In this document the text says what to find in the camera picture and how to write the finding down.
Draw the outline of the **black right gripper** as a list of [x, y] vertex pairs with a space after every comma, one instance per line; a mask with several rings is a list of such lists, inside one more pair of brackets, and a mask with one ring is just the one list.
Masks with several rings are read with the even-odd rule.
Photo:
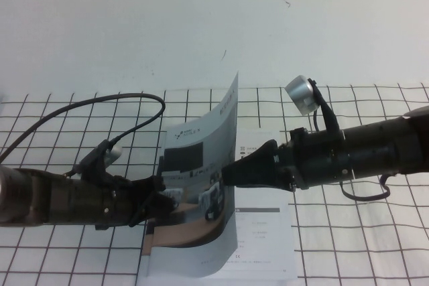
[[287, 143], [278, 146], [274, 139], [246, 157], [222, 168], [225, 186], [237, 188], [273, 188], [295, 192], [314, 186], [314, 178], [305, 169], [304, 144], [308, 131], [294, 129]]

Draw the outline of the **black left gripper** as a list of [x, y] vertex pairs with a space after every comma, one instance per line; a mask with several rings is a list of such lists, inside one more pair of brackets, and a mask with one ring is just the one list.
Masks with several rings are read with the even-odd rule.
[[167, 218], [177, 208], [166, 191], [164, 179], [151, 175], [140, 180], [115, 176], [115, 227], [134, 227], [144, 220]]

